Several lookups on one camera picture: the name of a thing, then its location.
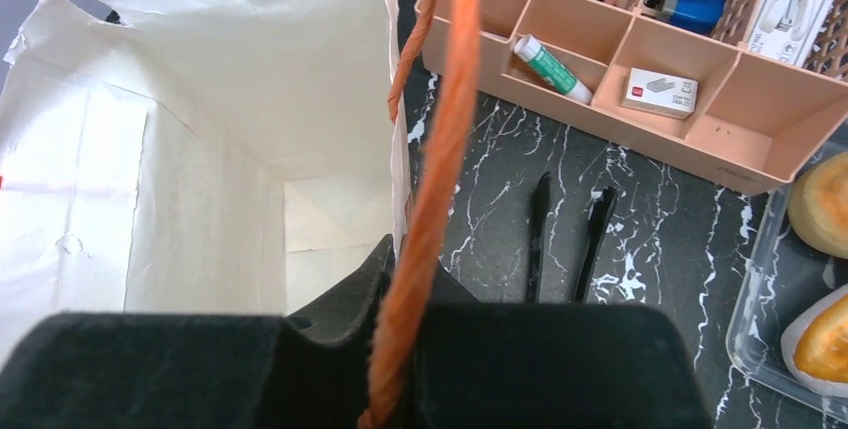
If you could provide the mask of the orange fake bagel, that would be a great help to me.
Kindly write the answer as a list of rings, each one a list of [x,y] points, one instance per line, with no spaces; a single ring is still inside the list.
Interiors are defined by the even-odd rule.
[[[835,258],[847,258],[846,152],[816,164],[795,182],[787,215],[808,246]]]

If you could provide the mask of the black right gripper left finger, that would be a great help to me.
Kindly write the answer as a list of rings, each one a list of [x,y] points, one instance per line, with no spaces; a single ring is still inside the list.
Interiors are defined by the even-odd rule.
[[[289,316],[64,312],[1,372],[5,428],[352,428],[368,404],[383,238]]]

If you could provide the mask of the clear plastic tray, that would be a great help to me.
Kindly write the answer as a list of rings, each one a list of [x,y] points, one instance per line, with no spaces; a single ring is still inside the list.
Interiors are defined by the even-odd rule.
[[[847,422],[845,398],[821,396],[787,369],[780,339],[806,309],[847,283],[847,262],[821,253],[794,233],[787,208],[792,186],[774,190],[729,323],[725,347],[749,383],[793,400],[825,420]]]

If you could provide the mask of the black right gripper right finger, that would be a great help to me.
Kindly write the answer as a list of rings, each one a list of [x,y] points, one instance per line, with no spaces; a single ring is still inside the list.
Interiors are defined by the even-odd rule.
[[[492,303],[438,268],[404,428],[709,428],[683,338],[641,304]]]

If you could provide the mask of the printed paper bag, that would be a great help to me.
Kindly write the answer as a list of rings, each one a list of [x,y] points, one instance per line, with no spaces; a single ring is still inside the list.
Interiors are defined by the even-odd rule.
[[[289,316],[396,259],[398,0],[98,1],[39,0],[4,55],[4,367],[59,313]]]

